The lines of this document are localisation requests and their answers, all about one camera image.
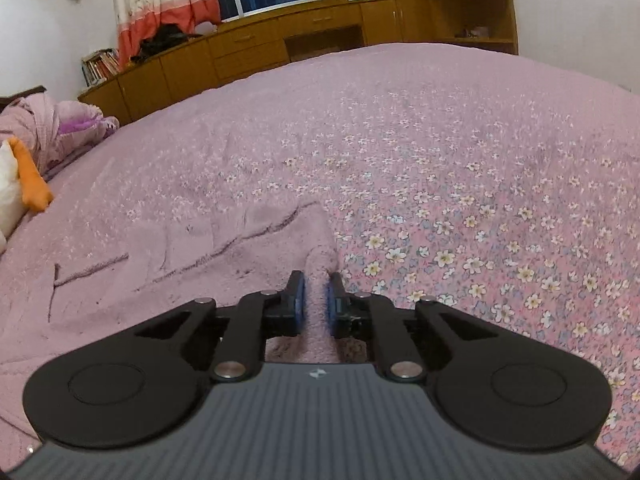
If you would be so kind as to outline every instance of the floral bedspread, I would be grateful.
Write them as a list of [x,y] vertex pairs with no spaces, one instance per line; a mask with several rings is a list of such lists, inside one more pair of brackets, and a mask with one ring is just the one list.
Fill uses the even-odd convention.
[[314,195],[348,290],[405,308],[436,296],[594,363],[614,395],[597,445],[631,469],[639,124],[640,97],[523,58],[419,44],[322,56],[123,128],[52,181],[68,220],[36,218],[0,271],[17,288],[45,238],[60,261],[140,220]]

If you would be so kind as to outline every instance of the wooden cabinet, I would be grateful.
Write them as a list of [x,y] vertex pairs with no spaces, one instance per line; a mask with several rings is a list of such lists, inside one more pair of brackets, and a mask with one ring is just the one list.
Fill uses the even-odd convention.
[[362,26],[367,45],[402,41],[396,0],[378,0],[360,4]]
[[400,15],[402,40],[405,43],[423,43],[434,40],[429,0],[396,0]]
[[330,28],[349,27],[362,22],[357,4],[338,5],[324,9],[306,10],[278,20],[284,38],[321,32]]
[[79,100],[127,124],[261,70],[399,41],[517,54],[513,0],[322,0],[283,7],[222,23],[216,33],[126,70]]
[[220,57],[214,64],[220,81],[225,83],[288,61],[287,49],[284,42],[279,40]]
[[98,88],[82,94],[78,100],[81,103],[97,106],[105,117],[116,117],[120,121],[120,126],[131,122],[131,116],[117,79],[112,79]]
[[172,104],[159,59],[153,59],[118,76],[131,119],[137,121]]
[[162,55],[160,63],[174,103],[218,86],[206,41],[172,50]]

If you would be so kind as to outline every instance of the drawer handle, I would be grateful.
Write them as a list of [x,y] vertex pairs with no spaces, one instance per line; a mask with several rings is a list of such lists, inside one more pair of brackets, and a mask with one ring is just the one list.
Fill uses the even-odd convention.
[[237,40],[234,40],[236,43],[242,43],[243,41],[249,41],[252,40],[253,38],[255,38],[255,36],[253,34],[249,34],[248,36],[243,36],[242,38],[238,38]]

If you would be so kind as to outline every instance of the logo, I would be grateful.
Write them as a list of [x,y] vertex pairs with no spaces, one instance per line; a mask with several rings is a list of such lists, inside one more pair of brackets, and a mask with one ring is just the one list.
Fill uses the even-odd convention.
[[309,375],[314,379],[322,379],[326,375],[326,372],[322,370],[322,368],[316,368],[315,370],[310,371]]

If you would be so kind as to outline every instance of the drawer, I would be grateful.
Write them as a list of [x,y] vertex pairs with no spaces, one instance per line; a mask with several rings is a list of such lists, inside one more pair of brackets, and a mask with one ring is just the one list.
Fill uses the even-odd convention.
[[349,27],[362,22],[358,5],[340,5],[325,9],[306,10],[278,19],[284,38],[319,32],[329,28]]
[[218,36],[219,51],[222,56],[238,52],[256,45],[271,43],[281,38],[278,20],[267,20],[239,27],[229,32],[221,32]]
[[272,41],[246,48],[240,52],[214,60],[216,72],[222,82],[229,82],[247,73],[260,72],[289,61],[284,41]]
[[206,41],[196,41],[164,54],[160,63],[174,103],[218,86]]

